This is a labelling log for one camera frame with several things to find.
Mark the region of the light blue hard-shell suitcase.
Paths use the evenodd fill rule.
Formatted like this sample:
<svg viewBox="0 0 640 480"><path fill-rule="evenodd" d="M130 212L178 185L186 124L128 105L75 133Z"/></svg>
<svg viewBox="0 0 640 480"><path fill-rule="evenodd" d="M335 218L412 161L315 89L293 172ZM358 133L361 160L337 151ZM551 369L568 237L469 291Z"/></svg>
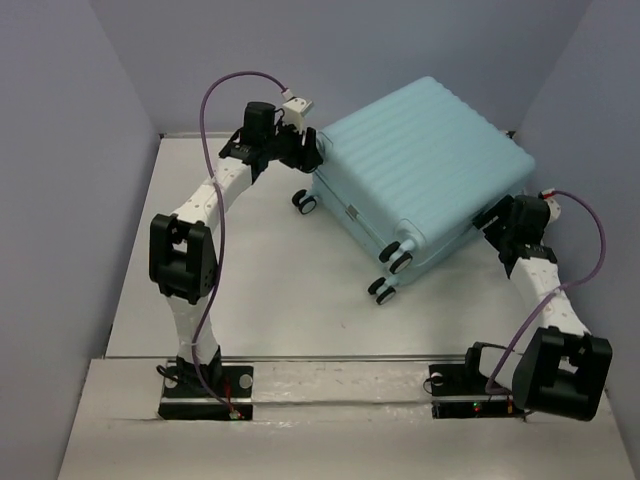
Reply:
<svg viewBox="0 0 640 480"><path fill-rule="evenodd" d="M324 206L383 272L382 305L477 234L474 219L519 194L535 160L436 79L422 77L326 126L323 162L292 204Z"/></svg>

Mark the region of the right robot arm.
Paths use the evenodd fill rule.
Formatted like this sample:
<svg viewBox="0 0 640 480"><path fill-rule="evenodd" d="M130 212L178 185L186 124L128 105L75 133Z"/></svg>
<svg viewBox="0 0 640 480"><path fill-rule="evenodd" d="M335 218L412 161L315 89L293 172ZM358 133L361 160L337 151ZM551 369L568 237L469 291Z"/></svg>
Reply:
<svg viewBox="0 0 640 480"><path fill-rule="evenodd" d="M525 412L588 422L597 413L613 349L580 320L567 292L593 279L604 261L581 279L561 280L558 258L543 240L559 217L561 194L507 195L474 219L532 311L507 345L474 343L460 379L470 391L510 397Z"/></svg>

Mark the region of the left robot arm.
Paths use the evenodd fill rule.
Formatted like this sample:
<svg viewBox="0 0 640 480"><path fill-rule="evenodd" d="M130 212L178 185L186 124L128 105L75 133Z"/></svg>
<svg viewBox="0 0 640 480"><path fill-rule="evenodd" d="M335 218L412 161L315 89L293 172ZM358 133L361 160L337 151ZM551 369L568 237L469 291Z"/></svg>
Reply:
<svg viewBox="0 0 640 480"><path fill-rule="evenodd" d="M220 285L224 246L213 234L226 232L225 215L233 202L269 163L311 173L322 163L316 131L304 124L313 103L300 97L281 107L253 101L242 126L219 151L213 174L170 214L150 223L149 277L172 311L179 342L177 378L209 395L221 383L220 345L209 318Z"/></svg>

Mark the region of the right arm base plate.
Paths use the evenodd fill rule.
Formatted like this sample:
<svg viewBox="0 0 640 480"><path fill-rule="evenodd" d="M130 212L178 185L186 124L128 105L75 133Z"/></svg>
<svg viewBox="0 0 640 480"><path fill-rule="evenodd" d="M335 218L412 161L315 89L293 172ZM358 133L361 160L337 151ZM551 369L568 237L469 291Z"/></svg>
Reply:
<svg viewBox="0 0 640 480"><path fill-rule="evenodd" d="M435 420L524 418L527 411L518 408L510 396L485 392L486 379L469 374L461 363L429 366L423 389L431 397Z"/></svg>

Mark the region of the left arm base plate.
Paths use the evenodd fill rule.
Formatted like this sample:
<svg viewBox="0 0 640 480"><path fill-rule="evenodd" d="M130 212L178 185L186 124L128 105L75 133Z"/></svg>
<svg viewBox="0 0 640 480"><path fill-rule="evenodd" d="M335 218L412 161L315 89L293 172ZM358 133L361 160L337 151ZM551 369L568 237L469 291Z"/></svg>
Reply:
<svg viewBox="0 0 640 480"><path fill-rule="evenodd" d="M251 421L254 367L223 364L221 380L206 389L198 377L180 374L174 362L157 365L163 384L158 416L168 421Z"/></svg>

